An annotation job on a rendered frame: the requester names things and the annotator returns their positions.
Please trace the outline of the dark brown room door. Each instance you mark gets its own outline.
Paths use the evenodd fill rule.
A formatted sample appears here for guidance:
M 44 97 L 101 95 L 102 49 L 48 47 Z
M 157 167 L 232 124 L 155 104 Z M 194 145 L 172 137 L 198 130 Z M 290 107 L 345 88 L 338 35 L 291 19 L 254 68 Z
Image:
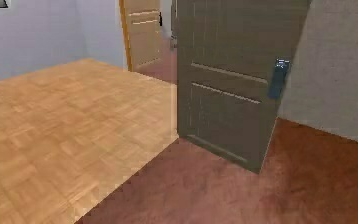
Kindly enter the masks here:
M 285 90 L 268 97 L 274 65 L 289 60 L 290 73 L 311 2 L 178 0 L 180 137 L 261 170 Z

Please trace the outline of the light tan room door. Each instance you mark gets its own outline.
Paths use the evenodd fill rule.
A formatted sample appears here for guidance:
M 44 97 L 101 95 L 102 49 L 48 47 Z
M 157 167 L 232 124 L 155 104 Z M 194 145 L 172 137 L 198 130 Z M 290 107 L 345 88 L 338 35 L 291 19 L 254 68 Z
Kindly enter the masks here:
M 134 71 L 160 58 L 160 0 L 119 0 L 127 65 Z

